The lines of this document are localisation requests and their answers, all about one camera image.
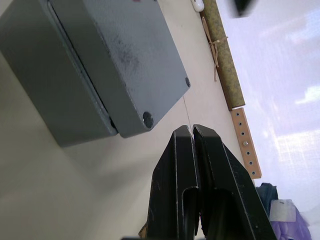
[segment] gray metal box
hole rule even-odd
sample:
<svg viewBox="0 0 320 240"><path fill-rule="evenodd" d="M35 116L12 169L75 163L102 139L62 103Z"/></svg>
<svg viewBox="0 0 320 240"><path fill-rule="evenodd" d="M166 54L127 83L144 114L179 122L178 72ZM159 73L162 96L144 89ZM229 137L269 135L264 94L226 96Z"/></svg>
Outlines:
<svg viewBox="0 0 320 240"><path fill-rule="evenodd" d="M154 0L14 0L0 50L62 146L150 131L190 86Z"/></svg>

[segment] white mouse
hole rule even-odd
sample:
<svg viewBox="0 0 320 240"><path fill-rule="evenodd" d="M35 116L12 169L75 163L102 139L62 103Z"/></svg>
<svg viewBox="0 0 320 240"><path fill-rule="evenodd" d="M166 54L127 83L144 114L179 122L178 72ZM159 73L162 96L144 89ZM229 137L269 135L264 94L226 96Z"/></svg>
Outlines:
<svg viewBox="0 0 320 240"><path fill-rule="evenodd" d="M205 9L205 4L202 0L191 0L193 8L196 12L201 12Z"/></svg>

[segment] black screw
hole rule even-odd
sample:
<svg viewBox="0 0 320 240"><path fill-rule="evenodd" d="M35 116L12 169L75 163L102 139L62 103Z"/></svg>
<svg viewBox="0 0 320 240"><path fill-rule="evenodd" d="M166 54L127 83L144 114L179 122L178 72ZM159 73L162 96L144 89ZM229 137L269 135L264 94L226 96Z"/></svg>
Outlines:
<svg viewBox="0 0 320 240"><path fill-rule="evenodd" d="M188 88L190 88L191 84L190 84L189 78L187 78L187 77L185 78L185 83L188 86Z"/></svg>
<svg viewBox="0 0 320 240"><path fill-rule="evenodd" d="M143 117L144 125L145 125L148 129L152 128L152 126L154 125L154 119L152 118L151 113L148 112L148 111L145 111L145 112L143 113L143 116L142 116L142 117Z"/></svg>

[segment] beige table surface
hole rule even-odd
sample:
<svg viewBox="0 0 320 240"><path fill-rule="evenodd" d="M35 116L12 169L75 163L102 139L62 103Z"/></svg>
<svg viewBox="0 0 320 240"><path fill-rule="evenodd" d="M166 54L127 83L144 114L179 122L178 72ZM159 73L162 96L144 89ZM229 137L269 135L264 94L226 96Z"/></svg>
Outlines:
<svg viewBox="0 0 320 240"><path fill-rule="evenodd" d="M10 0L0 1L0 14ZM242 161L200 15L160 0L191 89L149 133L59 147L0 54L0 239L118 240L137 236L151 176L181 125L215 129Z"/></svg>

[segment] perforated wooden strip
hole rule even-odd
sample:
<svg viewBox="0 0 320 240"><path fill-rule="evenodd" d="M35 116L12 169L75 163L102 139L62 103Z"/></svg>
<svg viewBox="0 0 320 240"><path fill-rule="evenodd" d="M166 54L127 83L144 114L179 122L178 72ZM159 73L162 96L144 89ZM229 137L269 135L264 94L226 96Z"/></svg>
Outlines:
<svg viewBox="0 0 320 240"><path fill-rule="evenodd" d="M243 157L244 167L249 172L252 179L260 179L262 173L244 108L233 109L231 111L231 116Z"/></svg>

